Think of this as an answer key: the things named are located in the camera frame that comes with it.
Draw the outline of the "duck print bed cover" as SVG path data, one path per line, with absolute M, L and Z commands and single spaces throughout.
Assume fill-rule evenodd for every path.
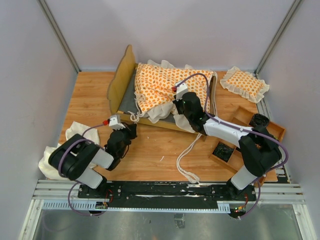
M 152 124 L 155 124 L 159 120 L 164 120 L 170 114 L 173 114 L 173 116 L 177 114 L 173 103 L 175 93 L 172 87 L 196 73 L 204 74 L 209 81 L 209 86 L 213 87 L 213 100 L 209 99 L 207 101 L 206 109 L 208 112 L 218 114 L 215 100 L 218 74 L 215 71 L 193 69 L 187 64 L 184 68 L 175 68 L 166 60 L 162 60 L 161 64 L 148 60 L 147 63 L 139 63 L 137 65 L 134 78 L 136 110 L 128 111 L 130 120 L 137 123 L 141 118 L 147 118 Z M 201 106 L 204 108 L 207 97 L 207 84 L 204 77 L 200 75 L 194 76 L 187 80 L 185 84 L 190 92 L 196 93 L 200 99 Z M 180 166 L 180 161 L 192 150 L 200 137 L 202 135 L 198 133 L 195 140 L 182 151 L 176 160 L 177 170 L 192 184 L 200 183 L 200 178 L 196 174 L 184 170 Z

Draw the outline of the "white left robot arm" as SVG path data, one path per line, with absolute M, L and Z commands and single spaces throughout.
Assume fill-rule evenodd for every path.
M 123 125 L 124 128 L 112 131 L 104 147 L 75 134 L 51 153 L 49 165 L 58 171 L 59 176 L 88 186 L 96 198 L 103 197 L 107 193 L 107 179 L 89 165 L 95 164 L 108 171 L 117 167 L 137 137 L 137 124 Z

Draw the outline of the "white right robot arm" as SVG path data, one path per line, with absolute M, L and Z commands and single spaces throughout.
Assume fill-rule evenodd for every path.
M 282 158 L 279 141 L 264 126 L 241 126 L 206 113 L 194 92 L 175 95 L 173 103 L 195 132 L 222 139 L 240 149 L 243 166 L 228 181 L 226 193 L 230 199 L 240 199 L 249 184 L 266 174 Z

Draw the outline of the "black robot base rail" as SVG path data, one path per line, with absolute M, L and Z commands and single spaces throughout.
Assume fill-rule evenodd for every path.
M 32 195 L 46 210 L 79 212 L 236 213 L 252 206 L 304 205 L 298 184 L 248 186 L 230 196 L 223 182 L 108 181 L 102 192 L 71 181 L 39 180 Z

